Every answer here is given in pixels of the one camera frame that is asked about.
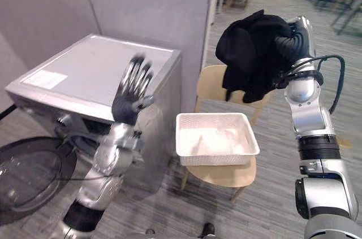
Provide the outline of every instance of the chair seat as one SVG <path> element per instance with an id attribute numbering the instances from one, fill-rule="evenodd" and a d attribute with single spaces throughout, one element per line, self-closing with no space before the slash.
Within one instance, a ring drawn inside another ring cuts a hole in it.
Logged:
<path id="1" fill-rule="evenodd" d="M 187 166 L 191 174 L 210 184 L 224 187 L 251 185 L 256 176 L 256 159 L 238 166 Z"/>

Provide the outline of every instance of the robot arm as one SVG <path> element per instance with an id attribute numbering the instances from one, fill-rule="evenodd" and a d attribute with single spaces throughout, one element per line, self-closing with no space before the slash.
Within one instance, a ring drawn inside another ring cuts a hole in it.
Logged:
<path id="1" fill-rule="evenodd" d="M 103 136 L 78 195 L 63 221 L 50 238 L 91 238 L 102 215 L 123 182 L 123 174 L 132 164 L 139 133 L 133 131 L 138 113 L 153 103 L 144 97 L 152 78 L 150 63 L 140 71 L 142 56 L 131 59 L 112 104 L 115 123 Z"/>
<path id="2" fill-rule="evenodd" d="M 360 227 L 353 221 L 358 204 L 347 167 L 339 153 L 329 111 L 319 102 L 323 80 L 313 63 L 306 63 L 315 58 L 312 26 L 303 16 L 291 21 L 290 26 L 296 36 L 276 38 L 275 43 L 293 63 L 285 98 L 298 137 L 299 170 L 307 175 L 295 183 L 298 213 L 309 219 L 305 238 L 362 238 Z"/>

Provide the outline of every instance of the washing machine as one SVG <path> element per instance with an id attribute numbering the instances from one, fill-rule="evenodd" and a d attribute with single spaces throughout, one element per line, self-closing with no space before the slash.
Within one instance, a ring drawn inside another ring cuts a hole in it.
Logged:
<path id="1" fill-rule="evenodd" d="M 143 148 L 124 184 L 158 190 L 175 147 L 181 53 L 91 34 L 5 87 L 17 108 L 51 136 L 0 148 L 0 225 L 46 204 L 71 178 L 77 160 L 92 162 L 98 137 L 114 122 L 111 105 L 123 71 L 137 54 L 152 62 L 146 95 L 154 95 L 154 103 L 139 115 L 135 130 Z"/>

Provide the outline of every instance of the white basket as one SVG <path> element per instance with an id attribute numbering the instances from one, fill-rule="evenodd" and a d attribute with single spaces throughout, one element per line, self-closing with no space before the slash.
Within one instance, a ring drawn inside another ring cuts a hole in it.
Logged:
<path id="1" fill-rule="evenodd" d="M 176 152 L 183 166 L 228 166 L 260 150 L 242 113 L 185 113 L 176 117 Z"/>

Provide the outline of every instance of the gray wall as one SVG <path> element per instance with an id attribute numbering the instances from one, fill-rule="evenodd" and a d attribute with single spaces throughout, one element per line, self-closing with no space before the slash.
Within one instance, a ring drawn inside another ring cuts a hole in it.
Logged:
<path id="1" fill-rule="evenodd" d="M 96 19 L 106 36 L 181 49 L 182 108 L 192 111 L 208 0 L 90 1 L 96 17 L 88 0 L 0 0 L 0 34 L 28 68 L 89 33 L 99 33 Z"/>
<path id="2" fill-rule="evenodd" d="M 3 87 L 19 75 L 28 71 L 6 39 L 0 33 L 0 112 L 12 105 L 12 101 L 7 96 Z"/>

